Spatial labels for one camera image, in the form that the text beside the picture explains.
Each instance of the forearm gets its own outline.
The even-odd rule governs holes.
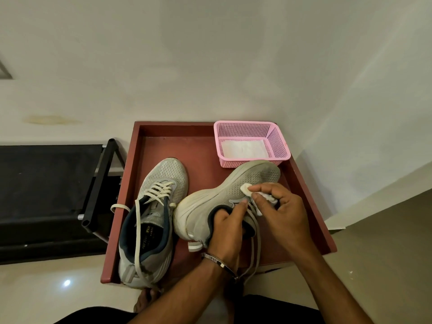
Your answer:
[[[130,323],[194,323],[227,280],[227,273],[204,259],[170,291]]]
[[[308,283],[327,324],[373,324],[313,242],[307,248],[290,254]]]

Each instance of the black pants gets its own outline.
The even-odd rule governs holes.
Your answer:
[[[75,311],[56,324],[123,324],[136,315],[136,313],[110,307],[89,307]],[[321,313],[316,309],[266,298],[262,295],[246,295],[235,305],[235,324],[273,322],[325,324]]]

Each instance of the hand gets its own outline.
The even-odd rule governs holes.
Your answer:
[[[242,201],[234,207],[230,215],[221,209],[214,217],[214,230],[208,253],[219,258],[234,272],[239,266],[242,241],[241,222],[247,208],[247,201]]]
[[[274,237],[290,254],[314,246],[309,231],[308,215],[301,197],[279,183],[252,185],[249,190],[261,191],[279,199],[280,207],[275,210],[259,193],[252,193],[252,198],[266,218]]]

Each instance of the red tray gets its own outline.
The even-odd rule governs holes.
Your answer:
[[[221,184],[233,169],[220,166],[216,152],[213,123],[193,122],[135,122],[127,154],[118,203],[132,207],[145,176],[162,159],[175,157],[185,166],[189,177],[191,194]],[[336,251],[336,245],[318,211],[315,202],[291,157],[279,165],[280,183],[302,197],[305,204],[310,233],[322,254]],[[118,276],[118,238],[127,212],[117,208],[102,271],[102,283],[121,283]],[[265,219],[258,218],[261,228],[260,272],[286,266],[288,254],[278,245],[270,233]],[[175,239],[174,257],[165,278],[179,278],[194,268],[200,261],[200,252],[190,253],[187,242]],[[249,265],[251,245],[244,241],[240,267]]]

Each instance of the bare foot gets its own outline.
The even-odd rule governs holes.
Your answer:
[[[151,305],[155,300],[160,297],[160,293],[154,289],[145,288],[141,291],[137,303],[133,307],[134,313],[140,313]]]

